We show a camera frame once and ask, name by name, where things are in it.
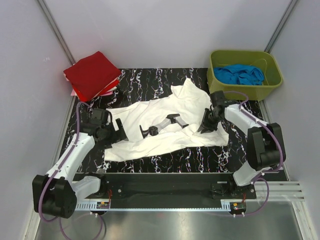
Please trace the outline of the white t-shirt with robot print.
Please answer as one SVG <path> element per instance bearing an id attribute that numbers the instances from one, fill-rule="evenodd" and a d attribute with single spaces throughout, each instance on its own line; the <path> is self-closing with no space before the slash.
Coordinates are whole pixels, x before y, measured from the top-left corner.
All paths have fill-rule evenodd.
<path id="1" fill-rule="evenodd" d="M 205 109 L 211 105 L 209 95 L 198 88 L 190 78 L 183 85 L 171 86 L 171 95 L 149 101 L 138 101 L 127 107 L 110 110 L 114 119 L 120 119 L 128 140 L 114 143 L 105 149 L 104 159 L 124 162 L 143 157 L 171 153 L 189 147 L 223 147 L 229 134 L 222 124 L 209 133 L 198 131 Z M 187 127 L 177 123 L 160 130 L 156 136 L 143 137 L 141 130 L 161 123 L 167 115 L 179 114 Z"/>

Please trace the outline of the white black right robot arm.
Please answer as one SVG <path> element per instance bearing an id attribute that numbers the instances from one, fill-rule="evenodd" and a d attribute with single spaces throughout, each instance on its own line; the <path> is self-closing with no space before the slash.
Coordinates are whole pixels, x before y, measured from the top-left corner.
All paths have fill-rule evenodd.
<path id="1" fill-rule="evenodd" d="M 233 123 L 247 136 L 246 162 L 233 173 L 235 185 L 247 186 L 259 176 L 281 169 L 286 153 L 279 124 L 260 120 L 240 104 L 220 104 L 204 110 L 198 132 L 216 131 L 222 120 Z"/>

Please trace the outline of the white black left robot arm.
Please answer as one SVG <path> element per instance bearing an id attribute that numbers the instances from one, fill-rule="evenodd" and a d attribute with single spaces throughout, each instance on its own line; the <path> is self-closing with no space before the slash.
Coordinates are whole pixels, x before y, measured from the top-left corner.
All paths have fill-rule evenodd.
<path id="1" fill-rule="evenodd" d="M 77 203 L 90 195 L 103 196 L 108 190 L 106 178 L 100 173 L 87 173 L 73 182 L 76 172 L 87 154 L 97 144 L 107 147 L 128 139 L 120 118 L 115 122 L 91 119 L 77 123 L 71 143 L 57 163 L 44 175 L 36 175 L 32 181 L 33 207 L 43 217 L 68 219 Z"/>

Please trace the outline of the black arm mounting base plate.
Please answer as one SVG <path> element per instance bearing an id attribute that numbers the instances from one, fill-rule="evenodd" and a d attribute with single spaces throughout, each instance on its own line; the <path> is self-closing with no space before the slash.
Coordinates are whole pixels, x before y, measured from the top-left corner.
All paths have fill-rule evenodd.
<path id="1" fill-rule="evenodd" d="M 103 198 L 112 193 L 112 199 L 130 197 L 164 197 L 196 195 L 215 199 L 257 198 L 251 184 L 236 186 L 231 173 L 104 173 L 101 193 Z"/>

